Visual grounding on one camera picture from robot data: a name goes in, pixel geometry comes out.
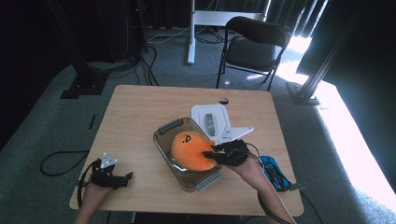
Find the chair backrest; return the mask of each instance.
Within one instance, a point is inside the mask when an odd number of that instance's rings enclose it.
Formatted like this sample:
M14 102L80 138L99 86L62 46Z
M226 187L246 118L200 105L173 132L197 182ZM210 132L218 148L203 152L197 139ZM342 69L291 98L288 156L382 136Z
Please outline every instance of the chair backrest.
M240 16L230 19L226 24L226 29L227 31L233 30L254 42L276 45L281 48L285 48L291 38L289 29L284 25Z

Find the black cable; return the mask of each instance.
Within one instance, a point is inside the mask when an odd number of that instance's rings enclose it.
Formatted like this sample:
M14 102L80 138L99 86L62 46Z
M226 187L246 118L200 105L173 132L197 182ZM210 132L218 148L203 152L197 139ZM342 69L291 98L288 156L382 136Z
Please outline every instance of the black cable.
M110 222L110 217L111 217L111 212L108 212L107 219L106 219L106 224L108 224Z
M289 224L289 222L283 220L282 218L278 217L275 215L271 210L268 209L268 207L265 205L265 203L262 201L262 197L260 197L259 192L257 192L257 197L259 198L259 203L262 209L264 210L265 214L271 217L273 220L281 223L281 224Z
M158 53L157 53L157 50L156 50L154 47L152 47L152 46L148 46L148 47L154 50L154 59L152 60L152 62L151 62L150 65L149 65L149 64L146 62L146 60L142 57L143 63L144 63L144 64L146 65L146 67L148 68L148 82L149 82L149 84L150 84L151 86L153 85L152 82L151 82L151 77L152 77L152 78L154 79L154 81L155 81L155 84L156 84L157 86L160 86L160 84L158 84L158 81L157 81L157 79L156 79L155 76L154 76L154 73L152 72L152 66L154 65L155 61L157 60L157 55L158 55Z
M99 67L95 67L93 65L89 65L89 67L91 68L91 70L93 72L96 73L114 73L114 72L124 72L124 71L128 71L131 70L131 68L136 67L137 65L137 61L135 61L133 58L128 59L128 63L126 64L121 64L117 67L113 67L113 68L99 68Z
M81 179L78 182L77 201L78 201L79 208L81 208L81 205L82 205L81 192L82 192L82 188L84 185L85 176L87 175L88 171L91 169L92 166L93 166L93 162L87 167L87 169L85 169L84 173L82 173L82 175L81 175Z
M146 80L146 85L149 85L148 78L146 76L146 66L142 64L142 69L143 69L143 78Z
M317 208L312 204L312 202L308 199L308 197L306 197L306 195L303 193L302 190L300 190L300 193L301 193L301 195L304 196L304 198L306 199L306 201L309 202L309 204L311 204L312 208L314 209L315 214L317 214L317 216L318 216L319 222L320 222L321 224L323 224L323 220L321 219L321 216L320 216L320 214L319 214Z
M128 71L128 72L125 73L125 74L119 75L119 76L117 76L117 77L111 77L111 76L109 76L107 79L117 79L117 78L129 76L129 75L131 75L132 73L136 73L137 66L138 66L139 64L141 64L141 62L137 63L136 66L135 66L132 70L130 70L130 71L126 70L126 71Z
M203 38L199 37L199 36L202 36L202 35L214 36L216 38L216 40L215 41L210 41L210 40L203 39ZM224 37L221 34L216 34L216 33L213 33L213 32L212 33L208 33L208 34L196 35L195 39L198 42L204 43L204 44L220 44L220 43L223 43L223 41L224 41Z
M245 143L246 145L248 145L248 146L251 146L251 147L254 147L255 149L256 149L256 151L257 151L257 156L256 155L254 155L254 154L252 154L252 153L248 153L249 155L251 155L251 156L253 156L254 158L256 158L256 160L258 160L259 161L259 164L260 164L260 166L262 167L262 159L260 159L260 152L259 152L259 150L253 145L253 144L250 144L250 143Z
M89 152L90 152L89 150L82 150L82 151L58 151L58 152L53 152L53 153L49 154L49 155L41 162L41 164L40 164L40 171L41 171L41 173L42 173L43 175L47 175L47 176L65 175L65 174L67 174L68 172L70 172L71 170L73 170L74 168L76 168L76 166L78 166L79 163L82 162L82 161L84 160L84 158L88 156L88 153L89 153ZM57 155L57 154L68 154L68 153L85 153L85 154L83 155L83 157L81 157L81 159L79 159L78 162L76 162L76 163L75 163L73 166L71 166L69 169L67 169L67 170L65 170L65 171L63 171L63 172L60 172L60 173L58 173L58 174L50 174L50 173L47 173L47 172L44 170L44 164L47 162L47 160L48 160L50 157L52 157L52 156L54 156L54 155Z

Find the human arm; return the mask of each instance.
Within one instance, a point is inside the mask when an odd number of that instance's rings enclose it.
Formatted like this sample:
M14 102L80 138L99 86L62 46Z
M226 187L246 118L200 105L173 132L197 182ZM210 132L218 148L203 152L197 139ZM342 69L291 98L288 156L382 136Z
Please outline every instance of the human arm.
M91 223L96 210L111 190L112 188L102 188L93 183L88 184L74 224Z
M247 160L241 165L230 166L229 168L239 174L243 180L259 192L265 206L273 214L289 223L296 223L254 157L248 156ZM268 219L270 223L278 223L269 216Z

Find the chair seat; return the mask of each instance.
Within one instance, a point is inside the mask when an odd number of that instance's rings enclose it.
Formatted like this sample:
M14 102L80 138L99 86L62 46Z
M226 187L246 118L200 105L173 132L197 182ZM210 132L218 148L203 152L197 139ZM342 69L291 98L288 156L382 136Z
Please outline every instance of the chair seat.
M226 62L267 72L275 67L276 46L255 43L242 36L231 40Z

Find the cable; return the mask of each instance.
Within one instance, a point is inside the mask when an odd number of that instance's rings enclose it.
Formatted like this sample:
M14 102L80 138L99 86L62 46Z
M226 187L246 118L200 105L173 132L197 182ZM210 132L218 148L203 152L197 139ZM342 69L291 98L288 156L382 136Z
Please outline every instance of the cable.
M128 24L128 19L125 19L125 23L126 23L126 47L125 47L125 51L124 51L124 56L123 59L125 59L126 57L126 52L128 51L129 48L129 24Z
M141 64L141 61L139 61L139 63L136 64L136 65L134 66L134 68L133 68L132 70L128 71L127 73L122 74L122 75L119 75L119 76L117 76L117 77L108 77L107 79L116 79L116 78L126 77L126 76L131 75L132 73L135 73L135 74L136 74L137 67L138 67L140 64Z
M99 67L95 67L93 65L88 64L88 66L90 67L90 69L93 72L96 73L114 73L114 72L124 72L124 71L128 71L131 70L132 68L134 68L137 65L137 61L134 60L133 58L128 59L128 62L126 64L122 64L120 66L117 67L113 67L113 68L107 68L107 69L103 69L103 68L99 68Z
M81 175L81 179L80 179L79 182L78 182L77 201L78 201L78 207L79 207L79 208L80 208L81 205L82 205L82 196L81 196L81 192L82 192L82 188L83 188L85 176L87 175L88 171L91 169L92 166L93 166L93 162L91 162L91 164L87 167L87 169L85 169L84 173L82 173L82 175Z
M154 81L155 81L155 84L156 84L157 86L160 86L160 84L158 84L158 81L157 81L157 79L156 79L155 76L154 76L154 73L152 72L152 66L154 65L155 61L157 60L157 55L158 55L158 53L157 53L157 50L156 50L154 47L152 47L152 46L148 46L148 47L154 50L154 59L152 60L151 65L149 65L149 64L146 62L146 60L142 57L143 63L144 63L144 64L146 65L146 67L148 68L148 82L149 82L149 84L150 84L151 86L153 85L152 82L151 82L151 77L152 77L152 78L154 79Z
M216 34L214 32L211 32L209 34L201 34L201 35L211 35L211 36L214 36L216 38L216 40L215 41L209 41L209 40L206 40L206 39L203 39L201 37L197 37L196 36L195 39L198 42L200 42L200 43L204 43L204 44L220 44L220 43L224 42L224 37L221 34Z
M106 219L106 224L108 224L110 222L110 217L111 217L111 212L108 212L107 219Z
M214 1L215 1L215 0L212 0L212 1L210 2L210 4L209 4L209 5L207 6L207 8L205 9L205 11L208 11L208 10L209 10L210 6L212 6L212 4L213 4ZM219 0L217 0L216 6L215 6L215 11L218 9L218 3L219 3ZM182 35L184 32L186 32L186 31L189 30L190 28L191 28L191 26L185 28L184 30L182 30L181 32L179 32L178 34L175 34L175 35L155 35L154 37L152 37L152 38L150 38L150 39L148 40L148 43L149 43L149 44L163 44L163 43L169 41L170 39L173 39L173 38L175 38L175 37L178 37L179 35ZM205 26L203 29L201 29L199 32L195 33L195 34L197 35L197 34L201 33L205 28L206 28L206 26ZM165 39L164 41L160 41L160 42L151 42L151 40L153 40L153 39L155 39L155 38L157 38L157 37L160 37L160 36L170 36L170 37L167 38L167 39Z
M259 192L257 192L257 197L259 198L259 203L262 209L264 210L265 214L267 214L269 217L273 218L275 221L281 223L281 224L289 224L289 222L283 220L282 218L278 217L274 213L271 212L271 210L268 209L268 207L265 205L265 203L262 201L262 197L260 197Z
M251 153L251 152L249 152L248 154L249 154L250 156L253 156L254 158L256 158L256 160L259 161L260 166L262 167L262 160L260 159L260 152L259 152L259 150L258 150L253 144L250 144L250 143L245 143L245 144L248 145L248 146L254 147L254 148L256 149L257 155L258 155L258 156L254 155L254 154Z
M317 208L312 204L312 202L308 199L308 197L306 197L306 195L303 193L302 190L300 190L300 193L301 193L301 195L303 195L303 197L306 199L306 201L307 201L309 204L311 204L312 208L314 209L315 214L317 214L317 216L318 216L319 222L320 222L321 224L323 224L323 220L321 219L321 216L320 216L320 214L319 214Z
M148 85L149 84L149 81L148 81L148 79L147 79L147 77L146 77L146 67L142 64L142 69L143 69L143 77L144 77L144 79L146 80L146 85Z
M82 150L82 151L58 151L58 152L53 152L53 153L49 154L46 158L44 158L44 160L41 162L41 164L40 164L40 171L41 171L41 173L42 173L43 175L47 175L47 176L65 175L65 174L67 174L68 172L70 172L71 170L73 170L74 168L76 168L76 167L79 165L79 163L82 162L82 161L84 160L84 158L88 156L88 153L89 153L89 152L90 152L89 150ZM83 155L83 157L82 157L81 159L79 159L78 162L76 162L76 163L75 163L73 166L71 166L69 169L67 169L67 170L65 170L65 171L63 171L63 172L60 172L60 173L58 173L58 174L50 174L50 173L48 173L48 172L46 172L46 171L44 170L44 164L47 162L47 160L48 160L50 157L52 157L52 156L54 156L54 155L57 155L57 154L69 154L69 153L85 153L85 154Z

